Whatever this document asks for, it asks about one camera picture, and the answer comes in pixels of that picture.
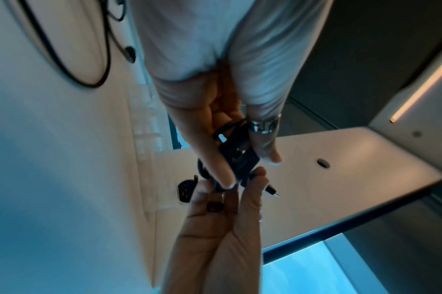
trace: hanging black cable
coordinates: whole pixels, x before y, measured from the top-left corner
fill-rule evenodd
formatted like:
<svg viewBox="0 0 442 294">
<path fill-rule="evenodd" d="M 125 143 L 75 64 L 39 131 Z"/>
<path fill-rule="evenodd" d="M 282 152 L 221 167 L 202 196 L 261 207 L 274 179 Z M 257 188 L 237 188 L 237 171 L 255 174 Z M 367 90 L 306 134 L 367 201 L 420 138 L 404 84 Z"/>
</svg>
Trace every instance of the hanging black cable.
<svg viewBox="0 0 442 294">
<path fill-rule="evenodd" d="M 106 46 L 106 67 L 105 72 L 101 76 L 101 78 L 95 82 L 95 83 L 87 83 L 84 82 L 78 78 L 76 78 L 64 65 L 64 63 L 61 61 L 59 56 L 56 54 L 55 49 L 53 48 L 53 45 L 51 44 L 50 40 L 48 39 L 47 35 L 45 34 L 44 30 L 42 29 L 42 26 L 38 22 L 37 18 L 35 17 L 35 14 L 33 13 L 32 9 L 30 8 L 29 4 L 26 0 L 17 0 L 19 2 L 19 5 L 21 6 L 22 10 L 26 14 L 29 22 L 32 24 L 35 32 L 37 33 L 37 36 L 40 38 L 40 41 L 45 46 L 49 56 L 53 60 L 53 62 L 59 67 L 59 69 L 71 80 L 76 82 L 77 84 L 87 87 L 87 88 L 98 88 L 102 86 L 109 75 L 109 70 L 111 68 L 111 50 L 109 48 L 109 37 L 113 40 L 113 42 L 118 47 L 119 51 L 125 56 L 127 61 L 134 63 L 136 59 L 135 49 L 131 46 L 128 46 L 126 48 L 123 48 L 119 42 L 117 41 L 111 26 L 109 24 L 108 16 L 110 16 L 112 19 L 121 22 L 126 13 L 126 2 L 125 0 L 120 0 L 119 4 L 122 5 L 122 15 L 119 18 L 116 18 L 112 13 L 108 11 L 108 0 L 98 0 L 100 4 L 100 10 L 101 15 L 103 19 L 103 30 L 105 34 L 105 46 Z"/>
</svg>

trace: black cable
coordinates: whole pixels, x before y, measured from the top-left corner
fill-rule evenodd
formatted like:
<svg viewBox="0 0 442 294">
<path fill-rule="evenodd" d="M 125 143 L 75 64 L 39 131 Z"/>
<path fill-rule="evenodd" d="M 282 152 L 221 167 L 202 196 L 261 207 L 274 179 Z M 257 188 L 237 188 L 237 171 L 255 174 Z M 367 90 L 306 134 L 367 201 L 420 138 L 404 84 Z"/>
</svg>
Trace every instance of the black cable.
<svg viewBox="0 0 442 294">
<path fill-rule="evenodd" d="M 40 38 L 40 41 L 45 46 L 45 48 L 46 48 L 48 54 L 50 55 L 51 59 L 53 60 L 53 62 L 59 67 L 59 69 L 68 78 L 70 78 L 72 81 L 76 82 L 77 84 L 79 84 L 81 86 L 84 86 L 84 87 L 87 87 L 87 88 L 93 88 L 94 89 L 94 88 L 98 88 L 98 87 L 102 86 L 105 83 L 106 79 L 109 76 L 109 71 L 111 69 L 111 50 L 110 50 L 110 47 L 109 47 L 109 36 L 111 36 L 111 39 L 116 44 L 116 46 L 118 47 L 119 51 L 125 56 L 127 61 L 129 61 L 131 63 L 135 62 L 135 50 L 132 47 L 126 47 L 125 49 L 122 48 L 122 46 L 116 40 L 116 37 L 114 36 L 113 31 L 111 30 L 111 26 L 109 24 L 109 20 L 108 20 L 107 17 L 108 17 L 108 15 L 112 19 L 115 19 L 115 17 L 108 11 L 108 0 L 98 0 L 98 2 L 100 4 L 100 9 L 101 9 L 101 12 L 102 12 L 101 14 L 102 14 L 102 19 L 103 19 L 103 30 L 104 30 L 104 35 L 105 35 L 105 46 L 106 46 L 106 59 L 107 59 L 107 61 L 106 61 L 105 72 L 103 73 L 101 78 L 97 82 L 95 82 L 95 83 L 84 82 L 84 81 L 78 79 L 77 77 L 75 77 L 67 69 L 67 67 L 64 65 L 62 60 L 57 55 L 53 45 L 51 44 L 49 38 L 45 34 L 45 31 L 42 29 L 42 26 L 38 22 L 37 17 L 33 13 L 32 9 L 30 8 L 30 6 L 27 3 L 27 1 L 26 0 L 17 0 L 17 1 L 19 2 L 19 5 L 21 6 L 22 10 L 26 14 L 27 18 L 29 19 L 29 22 L 32 24 L 35 32 L 37 33 L 37 36 Z M 117 18 L 118 21 L 122 21 L 124 19 L 125 12 L 126 12 L 126 2 L 122 1 L 122 5 L 123 5 L 123 7 L 122 7 L 122 15 L 121 15 L 120 18 Z"/>
</svg>

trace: cable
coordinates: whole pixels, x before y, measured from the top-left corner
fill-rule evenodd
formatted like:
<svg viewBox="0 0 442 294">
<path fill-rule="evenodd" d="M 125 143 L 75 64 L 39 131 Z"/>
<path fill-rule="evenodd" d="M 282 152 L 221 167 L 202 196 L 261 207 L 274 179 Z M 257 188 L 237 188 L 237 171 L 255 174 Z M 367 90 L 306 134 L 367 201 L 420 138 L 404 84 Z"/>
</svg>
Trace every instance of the cable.
<svg viewBox="0 0 442 294">
<path fill-rule="evenodd" d="M 86 88 L 92 88 L 92 89 L 99 88 L 100 86 L 102 86 L 105 83 L 106 79 L 109 76 L 109 71 L 111 69 L 111 50 L 109 47 L 109 37 L 110 36 L 111 36 L 111 39 L 113 40 L 113 42 L 118 47 L 118 50 L 124 55 L 126 60 L 131 63 L 135 62 L 135 59 L 136 59 L 135 49 L 132 48 L 131 46 L 123 48 L 119 44 L 119 42 L 116 40 L 116 37 L 111 29 L 111 26 L 109 24 L 109 20 L 107 18 L 108 16 L 110 16 L 112 19 L 114 19 L 116 21 L 119 21 L 119 22 L 122 21 L 125 17 L 125 13 L 126 13 L 127 4 L 126 4 L 125 0 L 120 1 L 120 3 L 122 4 L 122 15 L 119 18 L 116 18 L 113 14 L 111 14 L 108 11 L 108 0 L 98 0 L 98 2 L 100 4 L 100 9 L 102 12 L 101 15 L 102 15 L 102 19 L 103 19 L 103 31 L 104 31 L 104 35 L 105 35 L 106 60 L 107 61 L 106 61 L 106 67 L 105 67 L 105 71 L 104 71 L 103 75 L 95 83 L 84 82 L 84 81 L 80 80 L 79 78 L 77 78 L 76 76 L 74 76 L 67 69 L 67 67 L 62 62 L 61 58 L 59 58 L 59 56 L 57 55 L 53 45 L 51 44 L 49 38 L 45 34 L 45 31 L 42 29 L 42 26 L 38 22 L 37 17 L 33 13 L 32 9 L 30 8 L 27 1 L 26 0 L 17 0 L 17 1 L 18 1 L 19 5 L 21 6 L 22 10 L 24 11 L 24 13 L 26 14 L 29 22 L 32 24 L 35 32 L 37 33 L 37 36 L 40 38 L 40 41 L 45 46 L 45 48 L 46 48 L 48 54 L 50 55 L 51 59 L 53 60 L 53 62 L 59 67 L 59 69 L 68 78 L 70 78 L 75 83 L 77 83 L 81 86 L 84 86 Z"/>
</svg>

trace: linear light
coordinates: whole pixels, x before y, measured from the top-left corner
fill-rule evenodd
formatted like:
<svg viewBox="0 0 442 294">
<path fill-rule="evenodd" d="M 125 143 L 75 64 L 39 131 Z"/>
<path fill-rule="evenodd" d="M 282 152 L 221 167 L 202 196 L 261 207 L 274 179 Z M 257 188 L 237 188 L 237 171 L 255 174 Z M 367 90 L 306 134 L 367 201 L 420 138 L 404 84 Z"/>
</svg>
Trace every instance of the linear light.
<svg viewBox="0 0 442 294">
<path fill-rule="evenodd" d="M 405 104 L 403 104 L 403 106 L 397 112 L 395 112 L 395 114 L 390 118 L 390 122 L 391 123 L 396 122 L 441 77 L 442 77 L 442 65 L 439 66 L 439 68 L 437 68 L 437 70 L 427 79 L 427 81 L 425 81 L 424 84 L 422 84 L 419 87 L 419 89 L 416 92 L 414 92 L 413 95 L 411 95 L 411 97 L 405 102 Z"/>
</svg>

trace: cord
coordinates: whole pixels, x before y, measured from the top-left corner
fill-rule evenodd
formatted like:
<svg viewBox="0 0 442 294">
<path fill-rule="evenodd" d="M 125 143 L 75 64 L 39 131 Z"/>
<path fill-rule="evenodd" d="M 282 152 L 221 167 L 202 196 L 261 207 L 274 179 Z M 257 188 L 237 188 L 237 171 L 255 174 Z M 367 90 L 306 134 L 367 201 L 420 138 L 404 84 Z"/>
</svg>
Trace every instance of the cord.
<svg viewBox="0 0 442 294">
<path fill-rule="evenodd" d="M 124 17 L 125 17 L 125 13 L 126 13 L 126 7 L 127 7 L 127 3 L 125 2 L 125 0 L 121 0 L 120 3 L 122 4 L 122 15 L 119 18 L 116 18 L 112 13 L 110 13 L 108 11 L 108 0 L 98 0 L 99 4 L 100 4 L 100 10 L 101 10 L 101 15 L 103 18 L 103 31 L 104 31 L 104 35 L 105 35 L 105 46 L 106 46 L 106 67 L 105 67 L 105 71 L 103 73 L 103 75 L 101 76 L 101 78 L 95 82 L 95 83 L 88 83 L 85 81 L 80 80 L 79 78 L 77 78 L 76 76 L 74 76 L 68 69 L 67 67 L 64 65 L 64 63 L 62 62 L 61 58 L 59 58 L 59 56 L 57 55 L 53 45 L 51 44 L 49 38 L 47 37 L 47 35 L 45 34 L 45 31 L 42 29 L 42 26 L 40 25 L 40 23 L 38 22 L 37 17 L 35 16 L 35 14 L 33 13 L 31 7 L 29 6 L 29 4 L 27 3 L 26 0 L 17 0 L 19 5 L 21 6 L 22 10 L 24 11 L 24 13 L 26 14 L 29 22 L 32 24 L 35 32 L 37 33 L 37 36 L 40 38 L 40 41 L 42 42 L 42 44 L 45 46 L 49 56 L 51 57 L 51 59 L 53 60 L 53 62 L 59 67 L 59 69 L 68 77 L 70 78 L 72 81 L 74 81 L 75 83 L 84 86 L 86 88 L 99 88 L 100 86 L 102 86 L 105 82 L 106 79 L 109 76 L 109 71 L 111 69 L 111 50 L 109 47 L 109 37 L 111 37 L 111 39 L 113 40 L 113 42 L 116 44 L 118 50 L 121 52 L 121 54 L 124 55 L 124 57 L 126 58 L 127 61 L 134 63 L 135 59 L 136 59 L 136 54 L 135 54 L 135 50 L 128 46 L 126 48 L 123 48 L 119 42 L 117 41 L 111 26 L 109 24 L 109 20 L 108 20 L 108 16 L 110 16 L 112 19 L 121 22 Z"/>
</svg>

